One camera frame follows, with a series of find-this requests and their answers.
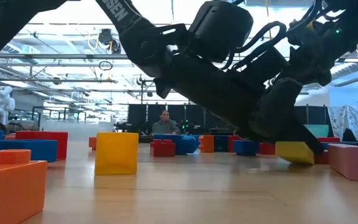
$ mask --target yellow block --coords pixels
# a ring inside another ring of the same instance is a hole
[[[137,133],[98,133],[95,175],[136,174]]]
[[[314,164],[314,153],[304,142],[276,142],[276,154],[296,164]]]

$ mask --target pink block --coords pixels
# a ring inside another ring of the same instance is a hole
[[[358,181],[358,146],[329,144],[328,155],[334,170],[349,180]]]

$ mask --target person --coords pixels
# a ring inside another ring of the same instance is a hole
[[[153,134],[180,134],[180,129],[177,127],[177,122],[169,119],[169,112],[162,110],[160,112],[160,121],[157,121],[152,126]]]

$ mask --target white curtain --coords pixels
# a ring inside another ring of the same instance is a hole
[[[349,128],[358,140],[358,106],[328,107],[328,115],[334,137],[340,138],[342,141],[343,132]]]

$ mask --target ceiling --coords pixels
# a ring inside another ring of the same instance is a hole
[[[132,0],[132,2],[144,17],[154,24],[162,26],[172,23],[191,24],[199,7],[205,1]],[[276,0],[271,2],[268,15],[265,0],[247,0],[246,5],[241,4],[254,17],[254,27],[250,37],[253,37],[269,21],[278,20],[288,25],[292,20],[301,18],[313,0]],[[94,0],[69,1],[54,11],[37,14],[11,40],[1,54],[93,54],[106,55],[107,59],[38,58],[21,60],[0,58],[0,78],[93,80],[93,82],[89,83],[62,82],[58,85],[52,82],[5,82],[0,83],[0,85],[13,85],[17,89],[31,89],[33,94],[57,102],[140,103],[142,96],[139,93],[141,89],[139,79],[150,80],[150,78],[144,75],[129,60],[112,59],[110,52],[108,52],[108,46],[106,47],[96,41],[101,29],[111,29],[113,37],[118,39],[117,32],[111,21]],[[272,30],[272,36],[276,33],[277,30]],[[269,33],[266,34],[265,40],[268,40],[269,37]],[[243,55],[248,54],[262,43],[263,41],[259,41],[253,48],[244,52]],[[290,45],[286,40],[278,43],[276,48],[285,57],[289,56]],[[358,57],[358,53],[346,56],[354,58]],[[333,71],[347,70],[352,64],[340,65],[342,66],[341,68],[333,68]],[[335,82],[343,82],[344,79],[346,79],[345,75],[342,75]],[[95,80],[104,80],[104,82],[100,83]],[[144,89],[151,92],[155,91],[152,83],[147,83]],[[152,93],[152,96],[150,93],[149,95],[145,93],[143,99],[147,103],[183,104],[188,102],[186,98],[178,93],[170,93],[165,100],[159,98],[155,93]]]

